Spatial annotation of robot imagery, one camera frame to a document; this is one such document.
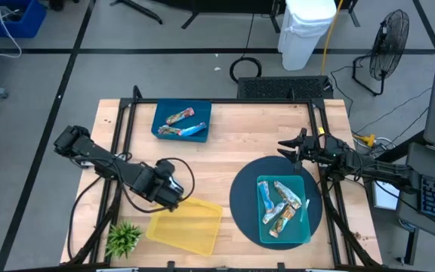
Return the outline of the opaque blue plastic bin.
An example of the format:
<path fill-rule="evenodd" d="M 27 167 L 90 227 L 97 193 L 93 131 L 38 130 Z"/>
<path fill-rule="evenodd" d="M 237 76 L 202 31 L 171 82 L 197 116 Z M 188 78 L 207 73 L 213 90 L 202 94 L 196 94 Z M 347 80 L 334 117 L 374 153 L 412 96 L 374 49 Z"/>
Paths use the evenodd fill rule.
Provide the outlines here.
<path fill-rule="evenodd" d="M 166 120 L 175 116 L 184 110 L 191 108 L 194 112 L 192 116 L 185 117 L 176 123 L 169 125 Z M 156 112 L 151 128 L 152 134 L 158 139 L 173 140 L 173 141 L 192 141 L 206 142 L 210 129 L 211 118 L 211 103 L 206 100 L 178 100 L 178 99 L 161 99 L 158 100 Z M 199 126 L 204 123 L 205 127 L 200 131 L 196 131 L 192 135 L 179 134 L 161 134 L 159 128 L 167 125 L 174 130 L 185 130 L 191 127 Z"/>

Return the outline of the black perforated metal case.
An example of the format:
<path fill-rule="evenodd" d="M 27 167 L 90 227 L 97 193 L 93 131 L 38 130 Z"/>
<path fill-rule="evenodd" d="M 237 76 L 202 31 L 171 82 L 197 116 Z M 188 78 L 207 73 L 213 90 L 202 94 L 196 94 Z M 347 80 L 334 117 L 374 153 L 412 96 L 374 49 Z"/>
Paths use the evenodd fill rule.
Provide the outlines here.
<path fill-rule="evenodd" d="M 327 76 L 247 77 L 238 79 L 238 98 L 332 99 Z"/>

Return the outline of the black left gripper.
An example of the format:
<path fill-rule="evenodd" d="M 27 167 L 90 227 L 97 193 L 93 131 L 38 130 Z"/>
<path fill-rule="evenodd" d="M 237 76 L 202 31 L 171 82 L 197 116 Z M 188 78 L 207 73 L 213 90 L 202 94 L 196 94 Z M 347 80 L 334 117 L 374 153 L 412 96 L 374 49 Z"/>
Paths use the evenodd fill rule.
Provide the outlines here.
<path fill-rule="evenodd" d="M 147 193 L 149 202 L 156 202 L 174 212 L 182 204 L 184 188 L 173 178 L 175 166 L 167 159 L 160 159 L 153 169 L 153 179 Z"/>

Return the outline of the translucent yellow plastic bin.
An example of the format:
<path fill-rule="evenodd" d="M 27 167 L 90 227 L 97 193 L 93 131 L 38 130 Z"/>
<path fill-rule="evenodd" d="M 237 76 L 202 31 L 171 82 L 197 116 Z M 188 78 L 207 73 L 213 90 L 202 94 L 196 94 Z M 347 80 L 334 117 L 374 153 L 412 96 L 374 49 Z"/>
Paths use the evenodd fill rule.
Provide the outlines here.
<path fill-rule="evenodd" d="M 173 212 L 151 216 L 147 238 L 198 255 L 211 255 L 221 225 L 221 206 L 190 197 Z"/>

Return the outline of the blue white granola bar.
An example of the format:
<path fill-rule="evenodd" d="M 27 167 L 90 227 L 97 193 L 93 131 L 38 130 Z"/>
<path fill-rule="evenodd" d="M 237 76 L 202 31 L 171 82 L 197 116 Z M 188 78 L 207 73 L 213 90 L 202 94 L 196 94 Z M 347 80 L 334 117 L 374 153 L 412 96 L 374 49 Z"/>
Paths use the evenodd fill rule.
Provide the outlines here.
<path fill-rule="evenodd" d="M 261 194 L 266 213 L 271 213 L 274 210 L 274 203 L 270 198 L 269 185 L 267 181 L 258 182 L 258 190 Z"/>

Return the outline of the white trash can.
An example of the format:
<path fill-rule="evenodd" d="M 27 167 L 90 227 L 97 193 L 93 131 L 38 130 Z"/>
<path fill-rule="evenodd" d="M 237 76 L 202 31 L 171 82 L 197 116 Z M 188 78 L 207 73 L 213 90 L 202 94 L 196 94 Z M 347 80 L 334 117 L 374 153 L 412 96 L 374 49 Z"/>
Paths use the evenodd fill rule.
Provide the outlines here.
<path fill-rule="evenodd" d="M 278 52 L 285 70 L 303 69 L 337 13 L 334 0 L 285 0 Z"/>

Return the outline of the blue red granola bar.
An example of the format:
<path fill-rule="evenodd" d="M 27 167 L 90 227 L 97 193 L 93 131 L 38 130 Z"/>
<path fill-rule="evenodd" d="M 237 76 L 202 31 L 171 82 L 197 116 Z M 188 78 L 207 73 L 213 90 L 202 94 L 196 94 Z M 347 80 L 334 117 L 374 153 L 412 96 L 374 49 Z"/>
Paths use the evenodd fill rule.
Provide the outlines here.
<path fill-rule="evenodd" d="M 205 130 L 207 128 L 207 125 L 204 122 L 200 122 L 197 125 L 191 126 L 189 128 L 182 128 L 179 132 L 179 136 L 188 137 L 194 134 L 197 134 L 198 132 Z"/>

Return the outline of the silver blue granola bar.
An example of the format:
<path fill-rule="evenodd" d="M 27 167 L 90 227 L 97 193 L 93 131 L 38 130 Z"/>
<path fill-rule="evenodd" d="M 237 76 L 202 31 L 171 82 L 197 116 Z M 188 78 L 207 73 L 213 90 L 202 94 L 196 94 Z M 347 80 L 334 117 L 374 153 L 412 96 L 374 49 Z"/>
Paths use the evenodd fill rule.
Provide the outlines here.
<path fill-rule="evenodd" d="M 266 212 L 262 218 L 263 224 L 268 224 L 273 218 L 275 218 L 287 205 L 286 201 L 280 202 L 270 212 Z"/>

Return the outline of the black aluminium table frame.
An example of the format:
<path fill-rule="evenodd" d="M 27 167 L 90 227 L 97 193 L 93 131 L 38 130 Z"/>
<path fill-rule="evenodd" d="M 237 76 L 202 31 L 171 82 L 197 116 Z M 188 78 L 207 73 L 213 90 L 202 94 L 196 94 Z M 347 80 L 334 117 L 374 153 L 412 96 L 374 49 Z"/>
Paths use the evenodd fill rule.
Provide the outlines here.
<path fill-rule="evenodd" d="M 279 155 L 277 142 L 294 138 L 302 127 L 311 134 L 306 104 L 252 104 L 236 100 L 213 100 L 211 125 L 206 143 L 166 141 L 150 132 L 156 111 L 154 102 L 136 105 L 129 152 L 132 161 L 150 165 L 163 157 L 185 160 L 196 177 L 191 197 L 222 207 L 223 215 L 212 255 L 198 255 L 149 240 L 146 235 L 128 259 L 114 258 L 112 266 L 164 267 L 174 261 L 180 267 L 274 268 L 277 263 L 292 268 L 334 267 L 331 239 L 325 217 L 308 244 L 289 250 L 265 249 L 254 244 L 236 226 L 230 211 L 230 186 L 237 172 L 252 160 Z M 325 100 L 329 131 L 337 138 L 353 144 L 350 123 L 343 100 Z M 100 100 L 92 139 L 104 148 L 111 147 L 119 100 Z M 103 186 L 100 181 L 81 199 L 75 211 L 72 228 L 72 253 L 83 247 L 94 230 L 100 208 Z M 342 196 L 350 230 L 362 247 L 382 263 L 381 253 L 364 188 L 349 181 L 341 183 Z"/>

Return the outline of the silver orange granola bar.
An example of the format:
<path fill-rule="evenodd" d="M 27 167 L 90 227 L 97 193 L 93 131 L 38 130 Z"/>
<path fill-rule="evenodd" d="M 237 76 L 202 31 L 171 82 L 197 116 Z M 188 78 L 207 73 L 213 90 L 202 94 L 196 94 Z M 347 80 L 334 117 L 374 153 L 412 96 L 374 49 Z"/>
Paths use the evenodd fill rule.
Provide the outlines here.
<path fill-rule="evenodd" d="M 279 181 L 274 181 L 274 187 L 278 191 L 278 194 L 295 210 L 298 210 L 302 206 L 301 199 L 293 193 L 289 188 L 283 185 Z"/>

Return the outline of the black floor fan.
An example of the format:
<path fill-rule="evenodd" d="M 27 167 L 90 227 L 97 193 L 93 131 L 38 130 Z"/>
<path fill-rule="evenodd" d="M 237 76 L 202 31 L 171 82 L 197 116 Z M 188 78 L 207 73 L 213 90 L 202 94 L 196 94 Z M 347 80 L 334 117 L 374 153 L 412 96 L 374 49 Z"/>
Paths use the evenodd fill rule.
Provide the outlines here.
<path fill-rule="evenodd" d="M 353 60 L 352 80 L 373 96 L 382 95 L 385 79 L 397 68 L 405 50 L 408 36 L 409 15 L 401 9 L 390 12 L 380 23 L 371 51 Z M 369 59 L 370 76 L 381 83 L 379 92 L 373 91 L 356 77 L 357 65 L 366 58 Z"/>

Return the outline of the blue floor storage bin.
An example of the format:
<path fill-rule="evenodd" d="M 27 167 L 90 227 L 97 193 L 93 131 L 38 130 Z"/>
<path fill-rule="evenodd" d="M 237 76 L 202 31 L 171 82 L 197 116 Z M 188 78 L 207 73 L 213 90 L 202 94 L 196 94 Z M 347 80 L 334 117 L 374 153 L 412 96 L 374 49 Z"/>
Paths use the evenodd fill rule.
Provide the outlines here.
<path fill-rule="evenodd" d="M 34 38 L 46 15 L 46 8 L 38 0 L 0 0 L 0 8 L 11 10 L 22 8 L 23 15 L 16 21 L 5 21 L 5 26 L 13 38 Z M 7 34 L 0 23 L 0 37 Z"/>

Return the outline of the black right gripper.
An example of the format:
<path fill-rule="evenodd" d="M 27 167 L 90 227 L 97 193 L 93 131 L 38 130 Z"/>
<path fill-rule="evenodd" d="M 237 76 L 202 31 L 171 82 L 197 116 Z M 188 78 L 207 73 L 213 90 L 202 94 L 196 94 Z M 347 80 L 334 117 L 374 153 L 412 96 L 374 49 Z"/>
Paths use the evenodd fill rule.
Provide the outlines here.
<path fill-rule="evenodd" d="M 278 144 L 292 149 L 301 148 L 301 158 L 300 153 L 297 151 L 284 149 L 277 150 L 294 165 L 296 174 L 301 173 L 303 165 L 302 160 L 308 160 L 326 165 L 333 163 L 333 158 L 331 158 L 330 155 L 325 155 L 325 150 L 321 148 L 318 140 L 314 139 L 313 136 L 307 136 L 306 128 L 302 128 L 298 136 L 296 136 L 294 139 L 279 141 Z"/>

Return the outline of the green orange granola bar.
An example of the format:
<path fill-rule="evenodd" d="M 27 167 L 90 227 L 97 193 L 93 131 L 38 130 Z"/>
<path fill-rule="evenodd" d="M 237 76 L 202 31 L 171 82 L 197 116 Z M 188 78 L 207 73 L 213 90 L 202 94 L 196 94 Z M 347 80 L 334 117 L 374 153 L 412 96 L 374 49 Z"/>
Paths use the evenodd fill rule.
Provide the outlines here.
<path fill-rule="evenodd" d="M 285 229 L 287 223 L 293 219 L 296 210 L 287 206 L 284 212 L 279 216 L 279 218 L 273 223 L 273 226 L 270 228 L 269 235 L 277 238 L 279 234 Z"/>

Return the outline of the yellow power plug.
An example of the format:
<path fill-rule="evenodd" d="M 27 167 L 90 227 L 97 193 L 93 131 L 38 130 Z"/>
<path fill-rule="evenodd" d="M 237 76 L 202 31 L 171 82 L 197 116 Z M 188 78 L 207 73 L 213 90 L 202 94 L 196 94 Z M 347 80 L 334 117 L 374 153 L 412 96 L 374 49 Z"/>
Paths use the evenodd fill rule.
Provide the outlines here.
<path fill-rule="evenodd" d="M 364 147 L 372 148 L 375 144 L 375 135 L 374 134 L 365 135 L 365 136 L 355 134 L 353 137 L 357 141 L 359 141 L 359 143 L 362 144 Z"/>

